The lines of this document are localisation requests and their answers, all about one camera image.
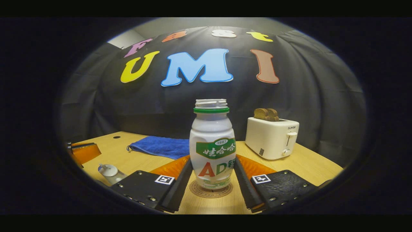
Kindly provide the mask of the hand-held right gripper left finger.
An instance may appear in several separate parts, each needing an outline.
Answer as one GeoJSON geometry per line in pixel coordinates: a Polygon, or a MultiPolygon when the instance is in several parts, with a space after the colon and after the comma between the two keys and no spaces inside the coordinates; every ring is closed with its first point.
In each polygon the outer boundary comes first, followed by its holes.
{"type": "Polygon", "coordinates": [[[187,155],[150,172],[137,170],[110,188],[143,206],[175,213],[181,205],[192,170],[187,155]]]}

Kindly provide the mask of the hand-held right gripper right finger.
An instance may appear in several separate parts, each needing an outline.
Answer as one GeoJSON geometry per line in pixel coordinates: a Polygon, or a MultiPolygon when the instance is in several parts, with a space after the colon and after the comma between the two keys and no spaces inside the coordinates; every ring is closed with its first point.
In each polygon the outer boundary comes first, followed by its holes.
{"type": "Polygon", "coordinates": [[[283,210],[319,188],[291,170],[275,171],[241,155],[236,155],[234,170],[252,213],[283,210]]]}

